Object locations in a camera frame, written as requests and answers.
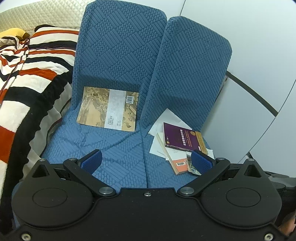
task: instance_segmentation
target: beige quilted panel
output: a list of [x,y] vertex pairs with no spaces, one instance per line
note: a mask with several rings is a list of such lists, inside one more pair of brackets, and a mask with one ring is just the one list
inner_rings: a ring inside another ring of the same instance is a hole
[[40,24],[79,29],[86,5],[93,0],[45,0],[0,13],[0,32],[21,28],[32,35]]

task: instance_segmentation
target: white cabinet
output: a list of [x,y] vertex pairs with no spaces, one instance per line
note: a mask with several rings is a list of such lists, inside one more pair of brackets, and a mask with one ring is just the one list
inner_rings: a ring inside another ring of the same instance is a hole
[[202,134],[215,157],[238,163],[266,131],[274,116],[253,96],[228,79]]
[[263,170],[296,177],[296,85],[250,153]]
[[228,39],[228,71],[280,110],[296,78],[294,1],[186,0],[181,15]]

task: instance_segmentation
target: stack of books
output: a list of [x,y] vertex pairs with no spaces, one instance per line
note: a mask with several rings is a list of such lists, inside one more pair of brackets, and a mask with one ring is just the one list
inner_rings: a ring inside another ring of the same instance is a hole
[[150,153],[169,161],[176,175],[185,172],[201,175],[191,164],[194,150],[214,158],[213,151],[205,147],[201,133],[193,131],[169,109],[157,119],[149,134],[154,136]]

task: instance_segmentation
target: book cover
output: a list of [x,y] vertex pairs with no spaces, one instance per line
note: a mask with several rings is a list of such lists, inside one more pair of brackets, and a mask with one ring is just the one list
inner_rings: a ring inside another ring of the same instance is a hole
[[198,176],[201,175],[200,172],[192,165],[191,156],[187,156],[187,168],[188,168],[188,172],[191,172]]
[[168,123],[163,123],[163,131],[166,147],[183,151],[200,150],[204,154],[207,154],[207,149],[200,132]]
[[168,157],[169,163],[172,166],[176,175],[188,172],[187,167],[187,155],[185,151],[174,150],[170,148],[166,148],[164,145],[164,139],[162,133],[157,133],[156,137],[165,153]]
[[108,129],[135,131],[139,93],[84,87],[77,122]]

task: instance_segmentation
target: metal bolt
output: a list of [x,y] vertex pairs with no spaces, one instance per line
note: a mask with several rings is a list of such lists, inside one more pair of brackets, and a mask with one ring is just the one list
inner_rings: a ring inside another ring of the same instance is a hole
[[144,196],[145,197],[150,197],[150,196],[152,196],[152,193],[151,192],[144,192]]
[[22,240],[24,241],[30,241],[31,240],[31,236],[29,234],[22,234]]
[[99,193],[104,194],[104,195],[111,194],[112,192],[113,192],[113,188],[111,188],[111,187],[102,187],[99,189]]
[[185,195],[190,195],[190,194],[194,193],[194,189],[191,187],[183,187],[180,189],[180,192]]
[[273,238],[274,238],[274,235],[269,233],[269,234],[264,236],[264,241],[272,241]]

